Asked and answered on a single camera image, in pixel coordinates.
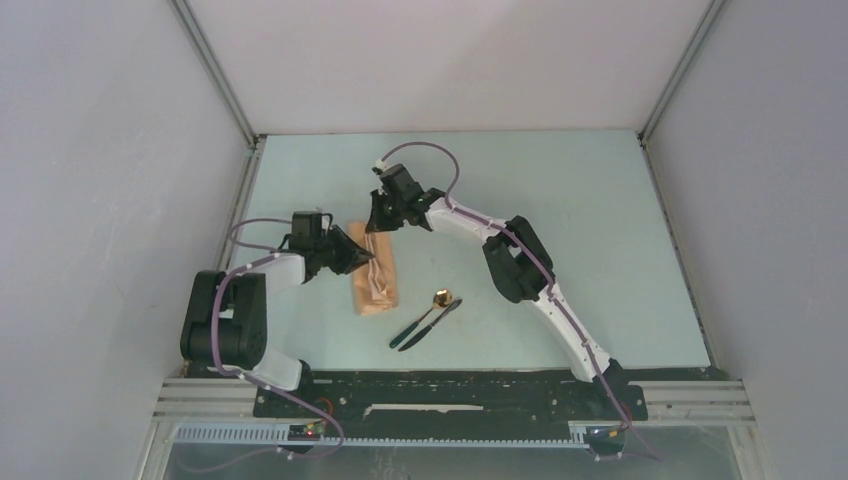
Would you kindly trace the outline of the peach satin napkin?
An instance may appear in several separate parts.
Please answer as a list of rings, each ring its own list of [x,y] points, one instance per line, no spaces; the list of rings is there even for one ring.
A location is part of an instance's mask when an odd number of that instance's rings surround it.
[[[395,309],[399,304],[395,259],[388,232],[367,233],[366,223],[349,222],[347,233],[373,255],[352,276],[353,298],[360,316],[376,315]]]

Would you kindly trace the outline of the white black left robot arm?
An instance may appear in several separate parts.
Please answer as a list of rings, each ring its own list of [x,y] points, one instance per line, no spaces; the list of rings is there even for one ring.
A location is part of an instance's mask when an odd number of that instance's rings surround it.
[[[329,213],[300,211],[290,230],[264,256],[231,270],[203,270],[193,280],[180,337],[184,360],[263,388],[279,389],[278,404],[304,416],[316,403],[303,379],[308,364],[268,344],[268,301],[312,280],[321,270],[348,275],[373,254],[336,225]]]

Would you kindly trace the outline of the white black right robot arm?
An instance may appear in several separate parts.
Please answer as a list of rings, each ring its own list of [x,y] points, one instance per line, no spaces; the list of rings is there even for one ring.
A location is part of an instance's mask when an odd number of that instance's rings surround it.
[[[606,418],[620,407],[619,388],[629,383],[626,372],[588,333],[565,300],[553,261],[527,219],[493,218],[441,190],[424,190],[402,164],[388,166],[380,161],[373,172],[381,187],[371,192],[367,232],[410,225],[480,245],[496,290],[511,303],[534,306],[568,356],[572,374],[590,383],[581,392],[585,411]]]

